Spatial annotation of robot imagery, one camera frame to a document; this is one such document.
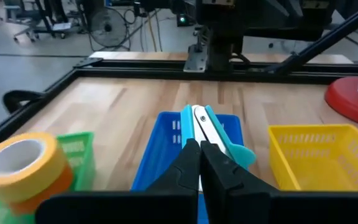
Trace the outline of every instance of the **red plate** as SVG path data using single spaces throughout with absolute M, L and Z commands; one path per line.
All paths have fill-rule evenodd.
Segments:
M 340 78 L 330 84 L 325 100 L 335 111 L 358 122 L 358 77 Z

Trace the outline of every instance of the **concrete floor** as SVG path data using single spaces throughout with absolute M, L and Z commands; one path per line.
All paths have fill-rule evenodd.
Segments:
M 73 6 L 65 2 L 66 9 L 71 7 Z M 4 10 L 0 1 L 0 16 L 3 15 Z M 176 27 L 176 20 L 169 10 L 161 10 L 157 15 L 164 52 L 186 52 L 188 46 L 195 43 L 195 37 L 192 35 L 194 27 Z M 343 19 L 339 14 L 335 14 L 334 21 L 341 22 Z M 134 25 L 130 26 L 130 32 L 141 23 L 142 21 L 138 19 Z M 152 27 L 157 38 L 156 18 L 152 18 Z M 0 22 L 0 122 L 7 117 L 1 104 L 1 97 L 5 92 L 14 89 L 42 91 L 68 72 L 81 58 L 92 53 L 88 36 L 76 33 L 69 35 L 66 39 L 53 39 L 47 34 L 41 34 L 40 40 L 35 43 L 30 42 L 23 35 L 19 37 L 20 44 L 17 44 L 13 41 L 12 35 L 23 28 Z M 140 37 L 144 43 L 144 51 L 153 52 L 148 26 L 142 29 L 142 33 L 138 31 L 132 36 L 131 50 L 142 51 Z M 352 34 L 351 37 L 358 41 L 358 34 Z M 269 49 L 268 44 L 272 41 L 274 39 L 245 37 L 243 52 L 288 54 L 293 50 L 299 52 L 307 46 L 306 42 L 295 44 L 294 41 L 288 40 L 283 46 L 277 43 L 274 48 Z M 343 54 L 351 60 L 358 61 L 358 46 L 348 40 L 340 41 L 325 53 Z

